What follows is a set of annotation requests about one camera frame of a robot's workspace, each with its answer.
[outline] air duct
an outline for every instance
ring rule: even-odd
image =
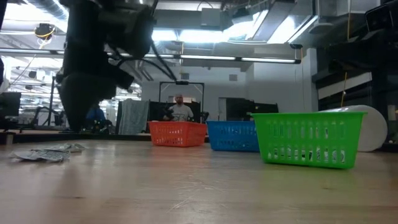
[[[57,21],[55,24],[59,29],[66,32],[68,29],[69,12],[58,0],[24,0],[27,4],[35,6],[42,12],[50,14]]]

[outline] blue basket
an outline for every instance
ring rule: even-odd
[[[259,152],[253,121],[207,121],[207,128],[215,151]]]

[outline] white cylinder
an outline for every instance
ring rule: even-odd
[[[387,138],[387,122],[383,115],[376,109],[365,106],[355,105],[322,112],[355,112],[362,111],[368,114],[362,120],[361,135],[359,137],[359,152],[371,152],[380,148]]]

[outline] basket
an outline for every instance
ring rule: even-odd
[[[207,126],[213,150],[259,152],[253,121],[208,121]]]
[[[252,114],[264,162],[350,169],[365,113]]]
[[[192,122],[149,122],[155,146],[190,147],[205,143],[206,125]]]

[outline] wooden table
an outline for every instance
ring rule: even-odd
[[[0,148],[0,223],[398,222],[398,154],[358,154],[352,170],[267,165],[259,154],[74,141],[59,164],[15,162]]]

